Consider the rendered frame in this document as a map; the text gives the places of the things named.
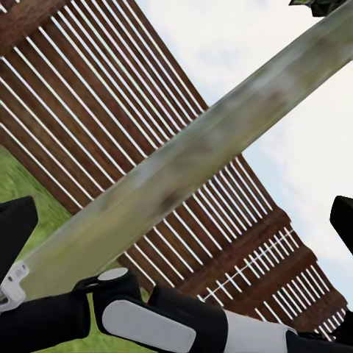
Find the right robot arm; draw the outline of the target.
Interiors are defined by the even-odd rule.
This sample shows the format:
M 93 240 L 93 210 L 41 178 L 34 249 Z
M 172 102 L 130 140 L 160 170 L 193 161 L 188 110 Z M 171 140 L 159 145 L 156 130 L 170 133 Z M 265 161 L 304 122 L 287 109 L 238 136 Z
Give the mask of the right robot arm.
M 88 337 L 88 293 L 101 333 L 157 353 L 353 353 L 353 346 L 301 338 L 282 323 L 237 315 L 156 284 L 146 304 L 137 276 L 125 267 L 29 302 L 19 285 L 27 274 L 24 263 L 14 262 L 0 284 L 0 353 L 38 353 Z

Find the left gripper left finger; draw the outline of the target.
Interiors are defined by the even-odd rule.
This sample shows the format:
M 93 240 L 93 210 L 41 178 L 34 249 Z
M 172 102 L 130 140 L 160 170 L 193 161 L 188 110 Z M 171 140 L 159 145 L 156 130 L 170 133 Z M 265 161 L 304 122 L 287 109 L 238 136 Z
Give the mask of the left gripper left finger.
M 0 204 L 0 284 L 38 225 L 32 196 Z

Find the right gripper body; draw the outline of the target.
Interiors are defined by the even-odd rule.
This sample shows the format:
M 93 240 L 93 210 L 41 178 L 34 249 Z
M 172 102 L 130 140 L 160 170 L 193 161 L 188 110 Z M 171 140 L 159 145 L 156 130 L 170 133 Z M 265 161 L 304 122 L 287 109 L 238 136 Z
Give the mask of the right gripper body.
M 23 301 L 0 315 L 0 353 L 30 353 L 55 346 L 46 327 L 46 307 L 52 296 Z

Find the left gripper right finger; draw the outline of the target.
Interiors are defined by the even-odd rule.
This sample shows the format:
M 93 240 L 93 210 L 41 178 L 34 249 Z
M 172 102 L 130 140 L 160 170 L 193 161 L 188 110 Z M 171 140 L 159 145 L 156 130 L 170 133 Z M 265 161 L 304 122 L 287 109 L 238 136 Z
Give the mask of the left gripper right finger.
M 353 254 L 353 199 L 336 196 L 329 221 Z

